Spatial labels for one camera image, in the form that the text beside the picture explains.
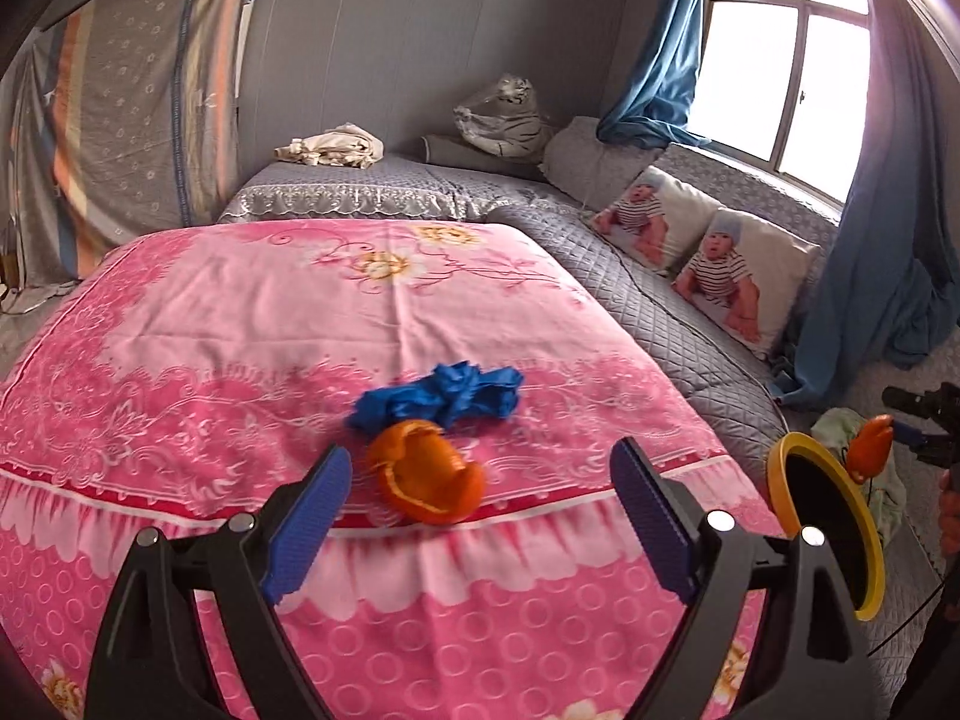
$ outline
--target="light green cloth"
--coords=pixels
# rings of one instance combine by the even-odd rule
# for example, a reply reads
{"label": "light green cloth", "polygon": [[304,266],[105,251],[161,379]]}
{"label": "light green cloth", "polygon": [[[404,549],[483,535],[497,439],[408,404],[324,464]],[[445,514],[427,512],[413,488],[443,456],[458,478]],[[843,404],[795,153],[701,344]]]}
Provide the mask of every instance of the light green cloth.
{"label": "light green cloth", "polygon": [[[830,409],[810,429],[810,435],[827,447],[842,466],[846,466],[847,447],[866,422],[854,410]],[[880,475],[861,485],[860,493],[877,524],[880,544],[886,547],[904,521],[906,507],[906,487],[896,475],[892,449]]]}

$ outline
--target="mattress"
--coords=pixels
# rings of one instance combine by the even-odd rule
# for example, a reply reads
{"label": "mattress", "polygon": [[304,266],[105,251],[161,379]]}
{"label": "mattress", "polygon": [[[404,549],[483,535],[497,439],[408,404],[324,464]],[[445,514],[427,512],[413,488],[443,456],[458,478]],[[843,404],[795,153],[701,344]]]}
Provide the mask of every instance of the mattress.
{"label": "mattress", "polygon": [[330,217],[480,221],[511,204],[570,215],[581,208],[549,184],[388,154],[366,170],[274,162],[234,196],[220,223]]}
{"label": "mattress", "polygon": [[770,447],[786,433],[767,394],[770,371],[744,346],[625,257],[582,221],[535,208],[503,207],[491,223],[522,231],[579,281],[662,368],[720,437],[759,490]]}
{"label": "mattress", "polygon": [[[344,418],[367,389],[464,359],[522,371],[520,405],[450,434],[487,471],[474,517],[411,524],[380,498]],[[627,435],[705,508],[778,528],[656,362],[513,227],[297,220],[141,238],[67,298],[0,386],[0,616],[79,717],[134,534],[205,533],[339,442],[352,493],[277,608],[337,717],[624,712],[683,613],[611,490],[608,450]],[[198,603],[224,699],[251,716],[215,604]],[[740,665],[759,603],[740,621]],[[705,716],[736,688],[720,680]]]}

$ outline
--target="small orange peel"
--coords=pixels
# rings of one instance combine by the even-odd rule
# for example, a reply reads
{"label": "small orange peel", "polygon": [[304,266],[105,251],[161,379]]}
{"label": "small orange peel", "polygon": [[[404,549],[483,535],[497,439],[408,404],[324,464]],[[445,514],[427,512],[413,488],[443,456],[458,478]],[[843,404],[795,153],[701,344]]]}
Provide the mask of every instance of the small orange peel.
{"label": "small orange peel", "polygon": [[367,450],[387,501],[407,517],[429,525],[452,525],[473,514],[486,480],[426,419],[407,419],[383,431]]}

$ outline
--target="pink bedspread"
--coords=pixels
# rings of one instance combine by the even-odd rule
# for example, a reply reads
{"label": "pink bedspread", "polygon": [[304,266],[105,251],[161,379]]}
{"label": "pink bedspread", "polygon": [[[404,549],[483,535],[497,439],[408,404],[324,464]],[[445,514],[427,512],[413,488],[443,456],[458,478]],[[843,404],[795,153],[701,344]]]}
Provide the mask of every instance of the pink bedspread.
{"label": "pink bedspread", "polygon": [[[452,435],[487,471],[476,517],[401,521],[344,417],[366,389],[459,360],[521,370],[520,406]],[[681,611],[610,489],[608,452],[625,435],[704,507],[776,531],[654,362],[512,228],[310,220],[142,238],[0,385],[0,620],[79,718],[136,531],[208,531],[341,442],[352,495],[280,606],[338,717],[618,717]],[[200,608],[230,709],[256,717],[213,600]],[[733,697],[757,609],[752,599],[710,716]]]}

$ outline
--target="screw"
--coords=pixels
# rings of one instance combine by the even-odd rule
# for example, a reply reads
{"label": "screw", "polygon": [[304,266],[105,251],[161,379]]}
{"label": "screw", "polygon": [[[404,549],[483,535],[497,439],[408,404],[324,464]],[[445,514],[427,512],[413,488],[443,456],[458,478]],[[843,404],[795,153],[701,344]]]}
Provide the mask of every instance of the screw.
{"label": "screw", "polygon": [[141,547],[152,547],[160,541],[160,531],[157,528],[144,528],[136,535],[136,543]]}
{"label": "screw", "polygon": [[714,509],[713,512],[707,515],[707,524],[709,524],[714,531],[726,533],[727,531],[733,530],[733,526],[736,525],[736,519],[733,519],[733,515],[729,512]]}
{"label": "screw", "polygon": [[246,533],[247,531],[253,530],[254,525],[256,525],[256,517],[249,512],[234,514],[234,516],[229,519],[229,522],[227,522],[227,527],[234,533]]}
{"label": "screw", "polygon": [[800,538],[803,538],[811,547],[822,547],[827,542],[824,532],[812,525],[808,525],[800,531]]}

